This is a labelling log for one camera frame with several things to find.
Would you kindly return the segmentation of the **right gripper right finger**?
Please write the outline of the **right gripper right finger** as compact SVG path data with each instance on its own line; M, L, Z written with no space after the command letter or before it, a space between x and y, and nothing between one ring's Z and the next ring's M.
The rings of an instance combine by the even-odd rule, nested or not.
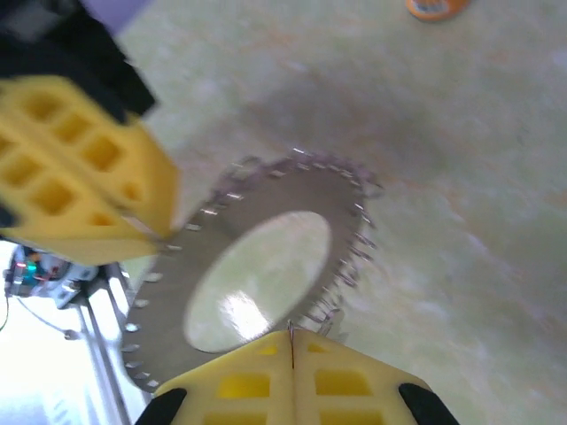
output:
M456 424L421 378L307 330L293 333L298 424Z

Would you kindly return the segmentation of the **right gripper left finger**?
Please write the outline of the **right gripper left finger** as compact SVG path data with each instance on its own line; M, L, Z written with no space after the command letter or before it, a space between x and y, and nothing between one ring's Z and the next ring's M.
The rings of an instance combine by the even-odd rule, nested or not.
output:
M295 422L289 333L276 331L162 383L138 424Z

